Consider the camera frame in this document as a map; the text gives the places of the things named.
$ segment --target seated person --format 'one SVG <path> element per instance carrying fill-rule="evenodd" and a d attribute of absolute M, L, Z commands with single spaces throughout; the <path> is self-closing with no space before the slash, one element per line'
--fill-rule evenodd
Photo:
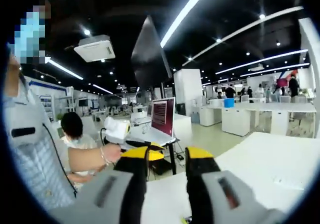
<path fill-rule="evenodd" d="M 61 127 L 64 137 L 61 140 L 68 148 L 93 149 L 97 148 L 97 143 L 89 135 L 83 134 L 83 124 L 81 118 L 75 112 L 67 112 L 61 119 Z M 89 171 L 71 172 L 67 175 L 74 187 L 79 190 L 84 183 L 89 182 L 94 174 L 100 172 L 105 165 Z"/>

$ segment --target blue box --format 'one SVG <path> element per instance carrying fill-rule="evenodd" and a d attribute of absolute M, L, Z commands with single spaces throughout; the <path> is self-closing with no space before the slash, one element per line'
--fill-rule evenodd
<path fill-rule="evenodd" d="M 225 108 L 233 108 L 235 106 L 234 98 L 226 98 L 224 99 L 224 107 Z"/>

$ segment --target black hair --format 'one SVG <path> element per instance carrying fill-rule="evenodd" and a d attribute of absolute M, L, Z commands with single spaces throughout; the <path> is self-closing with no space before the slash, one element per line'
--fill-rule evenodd
<path fill-rule="evenodd" d="M 71 138 L 80 138 L 83 134 L 84 125 L 80 116 L 75 112 L 67 112 L 61 119 L 63 131 Z"/>

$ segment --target bracelet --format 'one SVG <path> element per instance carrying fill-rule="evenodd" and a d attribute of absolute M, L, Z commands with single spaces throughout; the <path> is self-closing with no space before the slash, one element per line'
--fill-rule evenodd
<path fill-rule="evenodd" d="M 100 152 L 101 152 L 102 159 L 105 161 L 105 164 L 109 166 L 109 163 L 111 162 L 105 157 L 104 151 L 102 150 L 102 146 L 100 147 Z"/>

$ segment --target ceiling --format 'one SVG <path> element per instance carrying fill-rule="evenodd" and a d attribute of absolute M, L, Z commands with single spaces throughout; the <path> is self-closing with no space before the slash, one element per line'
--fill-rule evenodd
<path fill-rule="evenodd" d="M 45 38 L 45 50 L 60 65 L 82 76 L 79 80 L 50 64 L 22 65 L 22 72 L 30 77 L 76 90 L 102 93 L 89 84 L 96 84 L 119 93 L 118 84 L 129 92 L 138 86 L 131 66 L 131 54 L 147 15 L 151 15 L 160 39 L 189 0 L 50 0 L 51 20 Z M 181 69 L 189 57 L 214 44 L 217 39 L 281 10 L 299 6 L 300 0 L 200 0 L 188 13 L 164 46 L 170 68 Z M 299 50 L 301 36 L 298 18 L 303 11 L 282 15 L 265 21 L 235 37 L 221 42 L 184 68 L 204 72 L 202 83 L 220 78 L 239 78 L 248 67 L 216 75 L 216 72 L 266 57 Z M 84 28 L 93 36 L 110 36 L 115 59 L 85 62 L 75 51 L 79 40 L 86 38 Z M 281 57 L 262 64 L 269 68 L 298 64 L 300 55 Z M 173 80 L 165 85 L 172 86 Z"/>

